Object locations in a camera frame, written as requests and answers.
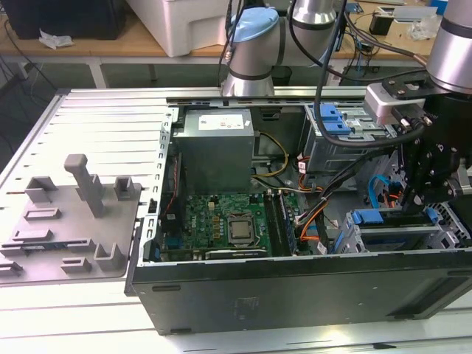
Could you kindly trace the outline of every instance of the power cable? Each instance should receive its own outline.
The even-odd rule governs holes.
[[[40,65],[40,68],[39,68],[39,69],[42,70],[43,67],[44,67],[44,63],[42,63],[42,64]],[[37,105],[40,105],[38,102],[35,101],[35,99],[34,99],[34,97],[33,97],[33,96],[34,96],[33,90],[34,90],[34,88],[35,88],[36,82],[38,81],[38,77],[39,77],[39,70],[36,72],[35,79],[33,80],[32,84],[31,84],[31,87],[29,88],[29,98],[31,98],[31,101],[33,101],[33,102],[36,103]]]
[[[267,166],[267,171],[268,171],[269,173],[274,173],[274,171],[272,170],[271,165],[268,165],[268,166]],[[277,182],[279,182],[279,184],[280,184],[281,187],[287,187],[287,186],[285,185],[285,183],[282,181],[282,179],[280,179],[279,176],[274,176],[274,179],[275,179]]]
[[[372,160],[379,156],[389,155],[392,153],[392,151],[393,151],[392,148],[371,150],[368,153],[365,153],[364,155],[358,157],[355,161],[351,162],[342,170],[340,170],[336,175],[334,175],[334,177],[331,178],[331,180],[324,187],[324,189],[322,190],[322,193],[319,195],[317,199],[316,206],[312,208],[311,210],[301,214],[299,216],[299,220],[297,224],[299,226],[306,225],[307,224],[306,220],[308,220],[308,218],[310,218],[310,221],[308,221],[308,223],[311,223],[314,220],[313,216],[311,215],[313,215],[316,212],[319,212],[319,208],[323,207],[325,203],[328,202],[329,197],[334,193],[334,191],[337,190],[349,178],[352,178],[353,176],[355,176],[366,161]]]
[[[271,188],[273,190],[287,190],[287,191],[290,191],[290,192],[295,192],[295,193],[311,193],[309,191],[305,191],[305,190],[296,190],[294,188],[289,188],[289,187],[277,187],[277,186],[274,186],[273,184],[269,184],[267,183],[266,181],[263,181],[262,179],[258,178],[258,177],[252,177],[252,179],[254,179],[257,183],[259,183],[261,186],[265,187],[265,188]]]
[[[349,64],[347,65],[347,69],[346,69],[346,72],[345,72],[345,75],[349,74],[349,71],[351,70],[351,68],[353,67],[353,64],[354,64],[354,60],[357,58],[358,56],[358,48],[357,48],[357,45],[355,45],[355,37],[352,33],[349,33],[349,32],[346,32],[346,34],[350,35],[353,40],[354,40],[354,54],[353,54],[353,57],[351,58],[351,61],[349,62]]]
[[[274,176],[278,176],[280,173],[285,171],[285,169],[288,166],[288,153],[287,153],[287,150],[271,134],[268,134],[264,131],[260,131],[259,134],[268,137],[275,145],[277,145],[280,148],[280,150],[282,151],[283,156],[284,156],[284,162],[283,162],[282,167],[277,171],[274,171],[274,172],[271,172],[271,173],[258,173],[258,174],[252,175],[252,176],[253,177],[274,177]]]
[[[4,66],[5,66],[5,68],[8,70],[8,72],[10,73],[10,75],[11,75],[12,77],[15,77],[15,76],[18,77],[14,72],[12,72],[12,70],[10,69],[10,67],[7,65],[7,62],[5,61],[5,59],[4,59],[1,55],[0,55],[0,60],[2,61],[2,63],[3,63]],[[44,105],[41,105],[40,103],[38,103],[37,101],[35,101],[33,98],[39,99],[39,100],[43,101],[43,102],[46,103],[46,104],[49,104],[49,101],[46,100],[45,98],[43,98],[43,97],[37,95],[37,94],[28,94],[28,93],[25,91],[23,85],[21,84],[21,83],[23,83],[24,81],[27,81],[27,80],[28,80],[28,79],[22,80],[20,77],[18,77],[18,81],[20,82],[20,88],[21,88],[21,90],[23,91],[23,94],[24,94],[25,96],[29,97],[33,103],[35,103],[36,105],[38,105],[39,107],[41,107],[42,109],[44,109],[45,106],[44,106]]]
[[[354,25],[353,20],[351,20],[348,12],[345,12],[344,17],[346,18],[347,26],[349,26],[351,31],[354,32],[357,36],[364,39],[366,42],[374,46],[379,46],[380,48],[386,49],[390,52],[402,54],[402,55],[405,55],[406,57],[410,57],[416,60],[416,56],[415,56],[416,54],[413,52],[410,52],[409,50],[397,48],[396,46],[389,46],[388,44],[377,41],[377,39],[372,40],[372,38],[369,38],[368,35],[365,35],[363,31],[361,31],[359,28],[357,28]]]
[[[226,23],[228,23],[228,17],[231,16],[231,11],[229,10],[229,8],[232,6],[231,3],[232,3],[232,0],[229,0],[228,11],[226,12]],[[218,71],[216,74],[216,87],[220,87],[220,75],[221,75],[221,65],[223,63],[223,57],[226,53],[226,49],[228,48],[229,43],[231,42],[231,45],[233,44],[233,40],[235,39],[236,26],[239,23],[239,20],[243,14],[243,11],[244,11],[243,0],[239,0],[239,2],[237,3],[235,23],[232,27],[229,28],[229,31],[227,31],[226,33],[226,42],[224,44],[223,51],[221,52],[220,58],[218,60]]]
[[[4,70],[4,68],[1,64],[0,64],[0,69],[1,69],[1,72],[3,73],[3,76],[5,77],[5,80],[8,82],[9,79],[8,79],[7,73],[6,73],[6,71]],[[26,108],[21,103],[21,100],[18,97],[17,92],[13,92],[13,96],[15,97],[15,100],[18,103],[18,107],[21,109],[21,111],[23,112],[23,115],[25,116],[25,118],[27,119],[27,121],[29,123],[23,122],[22,120],[19,120],[19,119],[18,119],[18,122],[21,122],[21,123],[28,124],[28,125],[32,126],[30,116],[28,115],[28,113],[26,111]]]
[[[363,14],[363,15],[360,15],[359,17],[357,17],[357,18],[355,19],[354,24],[357,24],[357,21],[359,21],[361,18],[366,17],[366,16],[371,16],[371,15],[373,15],[373,14],[374,14],[374,13],[365,13],[365,14]]]
[[[376,38],[363,31],[362,29],[360,29],[360,31],[364,32],[366,35],[374,38],[376,40]],[[362,77],[365,77],[367,75],[367,70],[369,68],[369,65],[370,65],[370,61],[374,58],[375,55],[378,54],[378,52],[380,51],[380,47],[378,46],[375,46],[374,44],[371,44],[372,45],[372,50],[370,51],[367,51],[367,50],[363,50],[362,49],[362,46],[363,46],[363,43],[359,41],[359,39],[357,38],[357,36],[353,35],[351,32],[346,32],[347,34],[349,34],[353,40],[354,40],[354,45],[355,45],[355,48],[359,51],[359,56],[358,56],[358,63],[357,63],[357,71],[359,71],[359,62],[361,60],[361,56],[363,55],[364,57],[366,57],[366,60],[365,60],[365,67],[364,67],[364,74],[362,75]]]

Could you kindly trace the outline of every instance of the cpu socket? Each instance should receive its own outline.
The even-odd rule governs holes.
[[[228,217],[228,242],[235,247],[247,247],[254,243],[254,219],[252,216]]]

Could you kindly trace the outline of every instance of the cable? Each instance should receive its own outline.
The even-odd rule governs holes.
[[[14,94],[14,96],[15,96],[16,102],[18,103],[18,106],[20,107],[21,111],[23,112],[24,117],[25,117],[28,121],[31,121],[31,120],[30,120],[30,116],[28,115],[28,112],[27,112],[26,108],[23,106],[23,103],[21,103],[21,100],[20,100],[20,98],[19,98],[18,95],[17,95],[17,92],[14,91],[13,94]]]
[[[374,13],[375,13],[375,12],[373,12],[373,13],[365,13],[365,14],[363,14],[363,15],[360,15],[359,17],[357,17],[357,18],[355,19],[354,24],[357,24],[357,21],[359,21],[361,18],[366,17],[366,16],[371,16],[371,15],[373,15]]]
[[[375,41],[373,41],[371,38],[369,38],[367,35],[365,35],[362,31],[360,31],[359,28],[357,28],[354,25],[353,20],[351,20],[351,18],[349,16],[349,13],[347,11],[343,11],[343,14],[344,14],[344,17],[346,18],[347,26],[349,26],[351,31],[353,31],[356,35],[358,35],[359,37],[364,39],[366,42],[369,42],[369,43],[371,43],[375,46],[379,46],[380,48],[389,50],[390,52],[402,54],[402,55],[405,55],[406,57],[411,57],[411,58],[415,59],[415,53],[410,52],[409,50],[397,48],[396,46],[389,46],[388,44],[381,43],[381,42],[377,41],[376,39],[375,39]]]
[[[41,74],[41,76],[45,79],[45,81],[47,81],[47,83],[55,90],[57,91],[58,88],[55,86],[54,83],[52,83],[52,81],[50,79],[47,78],[47,76],[36,66],[36,64],[34,64],[24,53],[23,51],[20,49],[20,47],[15,43],[15,41],[13,40],[13,37],[12,35],[10,34],[10,31],[8,31],[8,28],[7,28],[7,24],[10,23],[10,20],[6,20],[3,25],[4,25],[4,28],[5,28],[5,32],[7,33],[7,36],[8,38],[10,39],[10,42],[12,42],[13,46],[16,48],[16,50],[18,50],[18,53],[20,53],[21,55],[23,55],[23,57],[28,60],[28,62],[33,65],[36,70],[39,71],[39,73]]]
[[[303,228],[302,230],[302,234],[300,235],[300,241],[305,241],[306,239],[306,233],[307,233],[307,230],[308,230],[308,227],[310,226],[310,224],[313,222],[313,220],[315,220],[316,216],[319,215],[320,212],[322,212],[322,210],[327,206],[327,200],[323,200],[322,201],[322,204],[319,206],[319,208],[317,209],[317,211],[313,214],[313,216],[310,218],[310,220],[305,224],[305,227]]]
[[[376,179],[378,179],[379,181],[382,181],[386,186],[390,185],[389,179],[385,176],[382,176],[382,175],[374,175],[370,179],[369,186],[368,186],[367,190],[369,192],[370,203],[372,205],[372,208],[374,208],[374,209],[378,209],[378,201],[377,201],[377,196],[375,195],[375,189],[374,189],[374,184],[375,184]]]
[[[319,242],[326,247],[327,254],[330,253],[330,238],[327,235],[327,227],[325,225],[325,212],[322,210],[317,218],[315,218],[316,231],[318,231]]]
[[[229,37],[229,28],[231,27],[231,13],[233,11],[233,0],[228,1],[228,7],[226,8],[226,18],[224,22],[224,30],[226,33],[226,39]]]
[[[386,192],[383,193],[383,202],[386,204],[387,208],[390,208],[389,199],[386,197]]]
[[[37,98],[37,99],[39,99],[39,100],[45,102],[46,104],[49,104],[49,100],[46,100],[46,99],[44,99],[43,97],[38,96],[37,94],[33,94],[33,95],[29,96],[28,93],[24,90],[23,85],[21,84],[22,82],[27,81],[28,79],[21,79],[21,78],[18,77],[14,72],[12,72],[12,70],[10,69],[10,67],[7,65],[7,62],[5,61],[5,59],[4,59],[1,55],[0,55],[0,60],[1,60],[2,63],[4,64],[4,67],[5,67],[5,68],[8,70],[8,72],[10,73],[11,77],[15,77],[15,76],[17,77],[18,81],[20,82],[20,88],[21,88],[21,90],[23,91],[23,94],[24,94],[25,96],[31,98],[31,100],[32,100],[33,103],[35,103],[36,105],[38,105],[39,107],[41,107],[42,109],[44,109],[45,106],[43,106],[43,105],[41,105],[40,103],[34,101],[34,100],[32,99],[32,97]]]
[[[359,64],[361,63],[361,58],[362,58],[362,52],[359,53],[359,57],[357,58],[357,63],[355,64],[355,70],[359,72],[360,66]]]
[[[298,226],[304,225],[305,224],[304,220],[309,218],[310,215],[312,215],[314,212],[317,211],[317,208],[319,208],[320,206],[320,202],[323,200],[327,201],[328,198],[333,194],[333,192],[336,189],[338,189],[349,178],[353,177],[356,173],[358,173],[360,168],[364,165],[365,161],[374,159],[375,157],[389,155],[391,153],[392,153],[391,148],[371,150],[368,153],[365,153],[364,155],[358,157],[355,161],[351,162],[346,167],[344,167],[324,187],[324,189],[322,190],[322,193],[319,195],[318,204],[311,210],[308,210],[307,212],[304,212],[303,214],[299,216],[299,218],[297,219],[297,225]]]
[[[44,67],[44,63],[42,63],[42,64],[40,65],[39,70],[36,72],[35,79],[33,80],[32,84],[31,84],[31,87],[29,88],[29,97],[31,97],[31,100],[32,100],[33,102],[35,102],[35,99],[33,98],[33,93],[32,93],[32,92],[33,92],[33,89],[35,88],[36,82],[38,81],[39,72],[40,72],[40,70],[43,69],[43,67]]]
[[[232,0],[229,0],[228,7],[232,6],[230,5]],[[228,48],[229,42],[235,39],[235,32],[236,32],[236,26],[239,23],[239,20],[243,14],[244,11],[244,6],[243,6],[243,0],[239,0],[237,3],[237,10],[236,10],[236,19],[235,19],[235,24],[229,28],[229,33],[226,34],[226,42],[223,47],[223,51],[220,54],[220,58],[218,60],[218,71],[216,74],[216,87],[220,87],[220,73],[221,73],[221,64],[223,63],[223,57],[226,53],[226,49]],[[226,11],[226,16],[230,16],[231,12]]]
[[[174,199],[176,199],[177,195],[177,169],[178,169],[178,159],[177,157],[174,158],[174,193],[172,194],[172,198],[169,201],[169,204],[167,205],[167,208],[165,208],[164,214],[162,214],[162,217],[164,217],[167,212],[169,211],[170,207],[172,206],[172,203],[174,202]]]
[[[349,71],[351,70],[351,68],[353,67],[353,64],[354,64],[354,60],[357,58],[357,54],[358,54],[358,49],[357,49],[357,46],[355,45],[356,42],[355,42],[355,37],[352,33],[349,33],[349,32],[346,32],[346,34],[350,35],[353,40],[354,40],[354,54],[353,54],[353,57],[351,58],[351,61],[349,62],[349,64],[347,65],[347,70],[345,72],[345,74],[349,74]]]
[[[289,188],[289,187],[277,187],[277,186],[274,186],[273,184],[269,184],[269,183],[263,181],[262,179],[260,179],[258,177],[252,177],[252,179],[254,179],[257,183],[259,183],[261,186],[263,186],[265,188],[271,188],[271,189],[274,189],[274,190],[289,190],[289,191],[295,192],[295,193],[310,193],[308,191],[296,190],[294,188]]]
[[[273,173],[271,165],[267,166],[267,170],[269,173]],[[278,176],[274,176],[275,180],[280,183],[281,187],[286,187],[285,183],[283,183],[282,179],[280,179]]]
[[[389,147],[389,146],[394,146],[394,145],[400,145],[400,144],[410,142],[412,140],[419,138],[420,136],[423,135],[423,132],[425,130],[424,125],[417,125],[417,128],[414,129],[412,132],[406,133],[402,136],[397,136],[392,139],[385,139],[385,140],[373,141],[373,142],[351,142],[351,141],[339,140],[331,136],[329,132],[327,131],[325,124],[323,123],[323,119],[321,115],[322,89],[323,89],[323,84],[326,80],[326,74],[327,74],[330,58],[331,58],[331,55],[333,54],[334,46],[336,44],[336,33],[339,31],[339,28],[341,26],[342,13],[346,7],[346,3],[347,3],[347,0],[343,0],[343,3],[342,3],[343,5],[341,6],[341,12],[339,13],[338,18],[336,19],[335,29],[331,37],[329,47],[326,52],[326,58],[323,63],[322,73],[319,78],[318,85],[316,87],[314,114],[315,114],[316,122],[318,123],[317,125],[318,125],[318,129],[320,133],[329,143],[333,145],[340,146],[342,148],[355,148],[355,149],[384,148],[384,147]]]
[[[365,33],[365,35],[368,35],[369,37],[371,37],[372,39],[374,40],[377,40],[377,38],[375,38],[373,35],[371,35],[370,33],[364,31],[363,29],[360,29],[359,31],[362,31],[363,33]],[[359,45],[358,47],[358,50],[361,51],[361,53],[363,55],[365,55],[366,57],[373,57],[374,55],[378,54],[378,52],[381,50],[379,46],[375,45],[375,44],[371,44],[372,45],[372,51],[371,52],[366,52],[364,50],[362,50],[362,42],[357,38],[357,35],[355,34],[352,34],[351,32],[346,32],[348,33],[352,38],[353,40],[355,41],[355,43],[357,43]]]
[[[332,222],[331,219],[329,219],[329,217],[326,216],[326,214],[324,214],[324,213],[323,213],[323,218],[325,218],[326,220],[328,220],[328,222],[329,222],[331,225],[333,225],[333,227],[334,227],[335,229],[339,229],[339,225],[336,225],[334,222]]]
[[[292,161],[292,166],[293,166],[294,170],[297,171],[297,172],[300,172],[300,170],[299,170],[299,168],[298,168],[298,163],[299,163],[299,162],[303,162],[303,161],[307,161],[307,160],[309,160],[309,159],[310,159],[310,158],[309,158],[308,156],[303,157],[302,159],[298,159],[298,158],[294,159],[294,160]]]
[[[259,132],[260,135],[264,135],[264,136],[267,136],[270,140],[272,140],[272,142],[274,142],[279,148],[280,150],[282,150],[283,152],[283,156],[284,156],[284,162],[283,162],[283,166],[280,168],[280,170],[277,170],[277,171],[274,171],[272,173],[259,173],[259,174],[255,174],[255,175],[252,175],[253,177],[272,177],[272,176],[278,176],[280,173],[282,173],[283,171],[285,171],[285,169],[287,168],[288,166],[288,153],[287,151],[285,150],[285,148],[282,146],[282,144],[280,144],[272,135],[268,134],[268,133],[265,133],[263,131]]]
[[[311,188],[303,187],[303,179],[305,178],[305,176],[306,176],[305,174],[300,173],[300,178],[298,180],[298,187],[299,187],[300,190],[311,191]],[[323,188],[322,187],[317,187],[316,190],[321,192],[323,190]]]
[[[290,35],[293,38],[293,40],[294,40],[296,46],[298,47],[298,49],[300,49],[300,51],[305,55],[305,57],[307,57],[308,59],[313,61],[317,66],[319,66],[321,68],[321,67],[323,67],[323,63],[321,61],[319,61],[318,59],[316,59],[314,56],[312,56],[309,53],[309,51],[306,50],[306,48],[304,48],[304,46],[300,43],[300,41],[298,40],[298,38],[295,35],[294,23],[293,23],[293,14],[294,14],[295,4],[296,4],[296,0],[292,0],[291,6],[290,6],[289,11],[288,11],[288,30],[290,32]],[[325,56],[324,61],[329,62],[329,59],[330,58]],[[390,78],[393,78],[393,77],[399,77],[399,76],[403,76],[403,75],[407,75],[407,74],[416,74],[418,72],[424,72],[425,70],[426,69],[424,69],[424,68],[423,69],[408,70],[406,72],[391,74],[391,75],[384,76],[384,77],[377,77],[375,79],[366,79],[366,78],[349,77],[349,76],[346,76],[345,74],[342,74],[341,72],[337,72],[336,70],[331,69],[330,67],[327,68],[327,71],[329,73],[331,73],[331,74],[333,74],[337,77],[340,77],[340,78],[345,79],[345,80],[358,81],[358,82],[362,82],[362,83],[374,83],[375,81],[383,81],[383,80],[386,80],[386,79],[390,79]]]

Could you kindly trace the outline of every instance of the white table leg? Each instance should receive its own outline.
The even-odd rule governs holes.
[[[88,63],[90,67],[91,76],[94,78],[97,89],[107,89],[108,82],[103,75],[102,66],[99,63]]]
[[[149,68],[150,80],[157,81],[156,66],[154,64],[148,64],[147,67]]]

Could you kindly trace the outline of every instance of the motherboard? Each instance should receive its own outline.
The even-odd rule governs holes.
[[[187,196],[184,233],[182,237],[167,238],[167,253],[174,260],[215,259],[225,250],[259,251],[259,255],[263,252],[271,257],[280,252],[280,247],[272,244],[274,240],[285,238],[280,242],[287,245],[287,253],[293,254],[291,228],[301,213],[297,197],[293,193],[275,195],[274,207],[272,199],[267,193]]]

